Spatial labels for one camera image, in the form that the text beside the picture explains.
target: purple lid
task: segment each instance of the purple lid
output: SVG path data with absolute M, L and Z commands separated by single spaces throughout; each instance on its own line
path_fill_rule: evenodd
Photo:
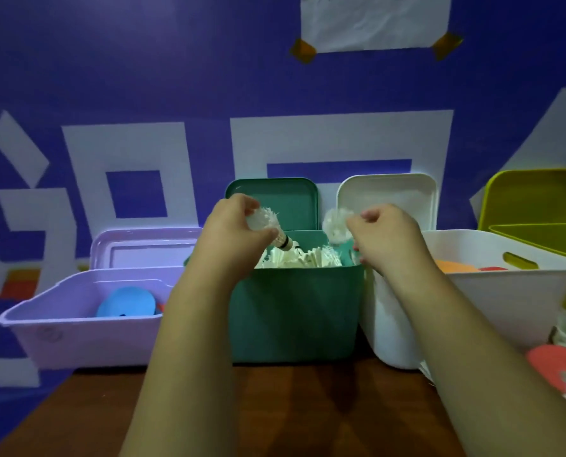
M 90 268 L 183 266 L 202 230 L 152 228 L 105 231 L 90 247 Z

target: blue disc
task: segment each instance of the blue disc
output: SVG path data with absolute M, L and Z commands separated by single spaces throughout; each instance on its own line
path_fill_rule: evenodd
M 96 317 L 122 315 L 153 315 L 156 310 L 154 296 L 141 287 L 122 287 L 111 292 L 96 310 Z

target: right arm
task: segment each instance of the right arm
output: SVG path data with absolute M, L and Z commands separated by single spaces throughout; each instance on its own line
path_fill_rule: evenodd
M 566 400 L 438 269 L 416 222 L 381 205 L 348 227 L 408 315 L 465 451 L 566 457 Z

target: red object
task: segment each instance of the red object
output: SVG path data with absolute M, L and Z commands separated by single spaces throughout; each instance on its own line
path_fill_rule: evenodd
M 500 266 L 488 266 L 486 268 L 479 268 L 480 271 L 507 271 L 507 268 L 502 268 Z
M 526 353 L 531 365 L 556 389 L 566 393 L 561 373 L 566 372 L 566 347 L 542 345 Z

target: left hand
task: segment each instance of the left hand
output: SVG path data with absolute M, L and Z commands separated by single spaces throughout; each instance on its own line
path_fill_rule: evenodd
M 260 203 L 245 194 L 221 199 L 205 222 L 203 232 L 192 252 L 188 268 L 200 268 L 234 287 L 249 276 L 264 249 L 277 237 L 276 229 L 252 231 L 246 216 L 253 214 Z

